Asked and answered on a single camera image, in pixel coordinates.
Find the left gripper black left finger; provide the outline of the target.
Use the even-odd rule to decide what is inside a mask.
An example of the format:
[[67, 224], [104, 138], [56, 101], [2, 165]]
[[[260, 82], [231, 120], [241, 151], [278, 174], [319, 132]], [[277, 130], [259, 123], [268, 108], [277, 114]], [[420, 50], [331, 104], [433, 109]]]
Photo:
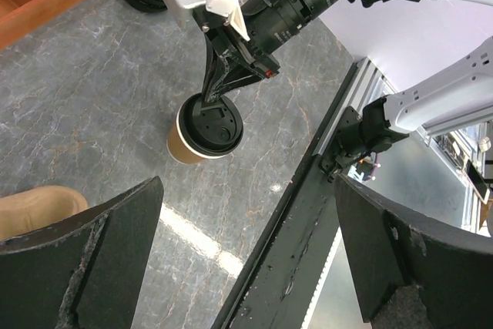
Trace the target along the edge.
[[1, 243], [3, 328], [129, 328], [163, 201], [158, 176]]

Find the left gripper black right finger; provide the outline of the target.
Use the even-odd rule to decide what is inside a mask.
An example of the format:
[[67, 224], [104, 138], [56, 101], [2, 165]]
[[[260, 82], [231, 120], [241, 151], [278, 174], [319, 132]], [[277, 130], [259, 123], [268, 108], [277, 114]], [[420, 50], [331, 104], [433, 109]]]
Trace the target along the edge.
[[344, 246], [364, 322], [374, 328], [490, 328], [492, 239], [335, 181]]

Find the brown paper coffee cup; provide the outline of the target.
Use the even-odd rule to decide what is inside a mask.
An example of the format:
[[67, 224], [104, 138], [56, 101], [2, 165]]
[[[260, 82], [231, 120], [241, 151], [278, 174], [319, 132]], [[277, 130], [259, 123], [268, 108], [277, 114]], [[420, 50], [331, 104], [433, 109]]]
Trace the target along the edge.
[[206, 159], [217, 159], [217, 156], [209, 156], [195, 150], [185, 139], [179, 124], [179, 113], [166, 139], [166, 147], [171, 157], [178, 163], [185, 165], [197, 164]]

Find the black plastic cup lid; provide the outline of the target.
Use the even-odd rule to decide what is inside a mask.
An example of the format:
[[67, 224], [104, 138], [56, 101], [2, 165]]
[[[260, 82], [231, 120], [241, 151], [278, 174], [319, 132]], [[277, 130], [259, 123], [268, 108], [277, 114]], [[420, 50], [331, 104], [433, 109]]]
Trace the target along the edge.
[[200, 93], [179, 109], [179, 124], [186, 141], [198, 152], [220, 158], [233, 152], [243, 138], [243, 120], [226, 96], [206, 104]]

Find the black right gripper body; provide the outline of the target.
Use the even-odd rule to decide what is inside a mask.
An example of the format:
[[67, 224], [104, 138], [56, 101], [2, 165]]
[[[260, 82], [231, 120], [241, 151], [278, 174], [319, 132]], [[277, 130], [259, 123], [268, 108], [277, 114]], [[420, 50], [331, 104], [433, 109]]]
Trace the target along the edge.
[[229, 50], [230, 65], [241, 65], [267, 79], [278, 74], [279, 62], [273, 53], [320, 14], [320, 0], [247, 0], [241, 6], [249, 41], [244, 40], [226, 21], [204, 7], [193, 11], [193, 18], [205, 31], [218, 52]]

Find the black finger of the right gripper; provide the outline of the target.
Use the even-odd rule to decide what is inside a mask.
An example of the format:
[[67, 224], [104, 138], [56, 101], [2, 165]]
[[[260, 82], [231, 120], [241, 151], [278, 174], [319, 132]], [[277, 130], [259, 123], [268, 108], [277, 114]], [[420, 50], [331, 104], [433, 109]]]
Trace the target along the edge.
[[203, 79], [202, 99], [206, 104], [219, 100], [224, 94], [224, 83], [230, 72], [229, 50], [226, 55], [215, 50], [213, 43], [206, 36], [206, 70]]
[[260, 82], [266, 78], [267, 76], [265, 74], [260, 74], [241, 65], [233, 64], [230, 66], [230, 72], [224, 83], [224, 94], [234, 89]]

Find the pulp cardboard cup carrier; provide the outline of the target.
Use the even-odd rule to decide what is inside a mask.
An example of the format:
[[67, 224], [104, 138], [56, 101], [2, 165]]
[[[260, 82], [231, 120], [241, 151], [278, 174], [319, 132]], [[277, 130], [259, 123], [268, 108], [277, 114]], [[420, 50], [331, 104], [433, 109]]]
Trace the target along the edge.
[[1, 241], [81, 213], [86, 198], [66, 186], [41, 186], [1, 198]]

